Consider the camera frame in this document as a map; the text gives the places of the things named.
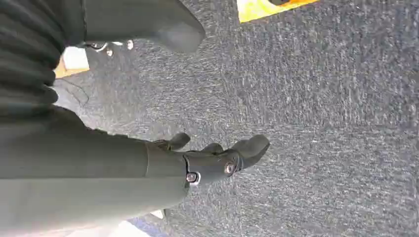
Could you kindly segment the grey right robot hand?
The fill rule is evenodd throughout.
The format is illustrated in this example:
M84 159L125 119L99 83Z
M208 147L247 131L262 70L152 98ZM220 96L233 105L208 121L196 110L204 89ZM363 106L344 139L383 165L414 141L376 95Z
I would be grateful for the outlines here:
M264 135L184 152L185 133L158 141L111 135L56 105L54 70L69 46L148 39L188 53L204 37L178 0L1 1L1 236L135 218L259 162L270 145Z

